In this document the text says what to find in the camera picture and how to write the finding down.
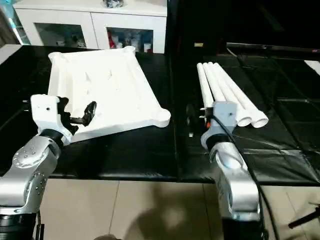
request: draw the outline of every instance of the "table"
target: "table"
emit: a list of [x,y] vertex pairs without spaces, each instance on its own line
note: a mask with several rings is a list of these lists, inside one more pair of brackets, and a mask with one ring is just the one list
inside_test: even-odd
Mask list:
[[[6,88],[1,89],[5,117],[0,126],[17,112],[22,100],[47,93],[48,53],[57,51],[86,49],[23,46],[0,65],[0,76],[10,76]],[[246,57],[245,67],[241,67],[229,55],[168,59],[163,54],[137,53],[136,57],[160,105],[171,112],[169,126],[73,143],[65,148],[51,177],[212,183],[212,165],[200,144],[203,123],[199,120],[199,132],[189,137],[186,106],[192,104],[197,113],[202,107],[196,63],[213,61],[219,62],[269,117],[265,127],[238,127],[234,132],[259,182],[320,185],[320,142],[314,134],[320,132],[320,101],[317,88],[310,87],[320,77],[302,60]],[[15,151],[36,132],[29,112],[21,112],[0,130],[7,142],[0,147],[0,174],[10,167]]]

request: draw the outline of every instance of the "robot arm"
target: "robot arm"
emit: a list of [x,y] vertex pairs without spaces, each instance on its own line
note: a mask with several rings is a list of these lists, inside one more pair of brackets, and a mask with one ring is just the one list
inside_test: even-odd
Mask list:
[[32,239],[47,179],[78,130],[71,123],[87,126],[95,115],[97,104],[92,102],[82,118],[70,117],[64,112],[68,101],[57,96],[31,97],[38,134],[14,154],[11,168],[0,179],[0,239]]
[[201,144],[210,150],[213,178],[218,191],[219,210],[225,240],[264,240],[265,234],[259,191],[236,146],[228,141],[225,130],[215,121],[216,116],[231,133],[236,127],[236,105],[215,102],[206,109],[209,129]]

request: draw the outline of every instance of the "tile floor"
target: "tile floor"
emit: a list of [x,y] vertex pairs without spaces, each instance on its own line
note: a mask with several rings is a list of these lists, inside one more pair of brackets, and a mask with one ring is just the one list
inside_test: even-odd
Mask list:
[[[320,240],[318,219],[287,227],[314,210],[309,202],[320,203],[320,188],[264,191],[281,239]],[[45,240],[104,240],[108,234],[122,240],[223,239],[214,184],[50,179],[41,215]],[[271,232],[267,214],[265,221]]]

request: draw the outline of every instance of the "white plastic tray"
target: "white plastic tray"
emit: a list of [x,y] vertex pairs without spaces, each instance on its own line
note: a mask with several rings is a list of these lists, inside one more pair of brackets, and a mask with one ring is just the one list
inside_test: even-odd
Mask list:
[[97,102],[89,126],[79,126],[72,142],[132,129],[169,124],[136,57],[135,48],[49,54],[52,62],[48,95],[67,97],[66,111],[82,117]]

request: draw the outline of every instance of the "bottle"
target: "bottle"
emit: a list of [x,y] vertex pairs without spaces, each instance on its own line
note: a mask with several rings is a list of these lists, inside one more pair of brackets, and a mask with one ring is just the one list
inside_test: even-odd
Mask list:
[[124,33],[124,46],[131,46],[131,32]]
[[122,42],[118,42],[117,45],[116,45],[116,48],[117,49],[122,49],[123,48]]
[[116,44],[115,42],[113,41],[112,39],[112,36],[111,36],[111,32],[108,32],[108,39],[109,39],[109,46],[111,49],[114,49],[116,47]]
[[152,53],[152,50],[151,50],[151,43],[145,43],[143,44],[143,52],[145,53]]
[[139,52],[139,41],[137,39],[131,40],[131,46],[135,47],[136,52]]
[[115,45],[119,42],[119,36],[118,35],[111,35],[111,39],[114,42]]

